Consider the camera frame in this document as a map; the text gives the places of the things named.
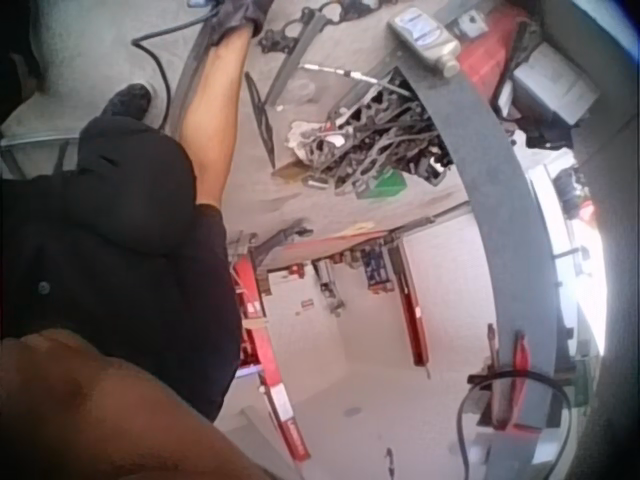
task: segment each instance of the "white bottle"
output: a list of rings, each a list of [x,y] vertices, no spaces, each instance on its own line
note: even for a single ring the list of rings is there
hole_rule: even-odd
[[[389,22],[389,26],[429,65],[451,78],[460,71],[456,57],[462,47],[446,28],[422,10],[412,7]]]

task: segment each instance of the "garage floor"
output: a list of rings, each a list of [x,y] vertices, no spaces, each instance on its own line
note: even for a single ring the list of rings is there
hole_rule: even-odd
[[[155,66],[144,54],[132,48],[129,41],[137,35],[175,25],[203,13],[187,9],[185,3],[184,0],[40,0],[39,43],[48,90],[14,114],[3,127],[5,134],[77,133],[116,90],[133,81],[146,80],[161,92],[162,84]],[[276,0],[267,27],[279,28],[287,20],[298,17],[304,5],[315,7],[322,3],[323,0]],[[460,9],[461,4],[475,2],[400,0],[398,5],[385,7],[365,19],[327,28],[311,46],[305,60],[369,70],[396,44],[385,24],[408,3],[418,4],[425,11],[435,13],[442,7]],[[197,28],[194,28],[149,43],[162,58],[174,86],[196,34]],[[277,53],[263,55],[257,46],[252,48],[248,70],[263,94],[282,57]],[[293,154],[283,144],[291,122],[322,121],[327,111],[352,86],[350,80],[331,75],[308,72],[297,75],[291,83],[294,88],[282,98],[284,108],[280,112],[270,112],[278,166],[292,159]],[[299,84],[305,80],[312,82],[315,89],[310,99],[301,99],[292,93],[296,90],[296,82]],[[148,123],[158,123],[163,101],[159,95]],[[331,191],[285,184],[271,176],[271,167],[255,127],[246,91],[243,92],[240,115],[238,148],[223,207],[231,238],[241,231],[257,232],[266,238],[297,218],[309,220],[309,226],[315,230],[312,240],[348,235],[354,231],[383,231],[436,214],[466,200],[456,172],[452,172],[437,189],[420,179],[407,178],[407,191],[388,200],[358,201],[355,197],[336,197]],[[53,168],[53,146],[17,149],[16,154],[29,176],[47,174]],[[67,168],[73,168],[74,154],[70,152]]]

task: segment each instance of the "black shirt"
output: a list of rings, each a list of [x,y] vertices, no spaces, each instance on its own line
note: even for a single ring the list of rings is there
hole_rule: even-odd
[[[48,215],[10,223],[3,224],[3,338],[68,329],[217,417],[241,342],[218,209],[196,207],[186,240],[164,256],[121,248]]]

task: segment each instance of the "black shoe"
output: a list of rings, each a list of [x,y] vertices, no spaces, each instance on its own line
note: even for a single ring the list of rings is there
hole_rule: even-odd
[[[142,83],[132,83],[116,93],[104,107],[101,117],[128,117],[141,122],[151,106],[151,91]]]

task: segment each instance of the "green item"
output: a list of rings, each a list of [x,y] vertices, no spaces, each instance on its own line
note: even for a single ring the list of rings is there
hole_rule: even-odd
[[[407,189],[407,181],[401,172],[391,170],[373,180],[366,190],[356,192],[358,200],[371,200],[374,198],[391,198],[400,195]]]

